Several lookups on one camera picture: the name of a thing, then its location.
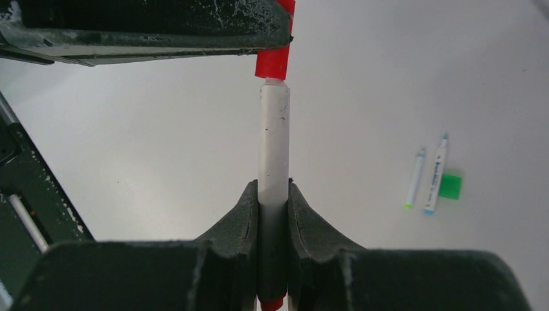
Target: white marker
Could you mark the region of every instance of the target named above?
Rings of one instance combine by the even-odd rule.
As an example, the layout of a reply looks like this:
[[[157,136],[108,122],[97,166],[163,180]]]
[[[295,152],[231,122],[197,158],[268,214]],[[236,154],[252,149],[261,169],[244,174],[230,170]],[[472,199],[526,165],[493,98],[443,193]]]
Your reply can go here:
[[[433,215],[434,208],[436,206],[436,199],[438,197],[438,190],[440,188],[440,181],[442,179],[442,170],[444,169],[444,161],[446,160],[446,151],[448,143],[448,134],[442,137],[440,146],[436,150],[434,156],[434,166],[432,170],[431,184],[429,185],[429,194],[427,195],[427,202],[425,202],[425,214]]]
[[[414,207],[414,201],[416,200],[416,192],[418,191],[418,185],[420,184],[421,170],[423,170],[424,162],[425,150],[421,149],[416,157],[416,166],[412,175],[412,183],[410,184],[410,189],[408,189],[408,197],[406,198],[406,203],[404,204],[404,207],[407,209]]]

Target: green sticky note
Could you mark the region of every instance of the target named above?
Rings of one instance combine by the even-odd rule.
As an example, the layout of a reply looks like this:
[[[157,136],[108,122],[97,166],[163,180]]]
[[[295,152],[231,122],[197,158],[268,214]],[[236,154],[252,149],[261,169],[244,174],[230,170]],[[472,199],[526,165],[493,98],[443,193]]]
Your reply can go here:
[[[462,190],[462,178],[452,174],[442,174],[438,196],[452,200],[459,200]]]

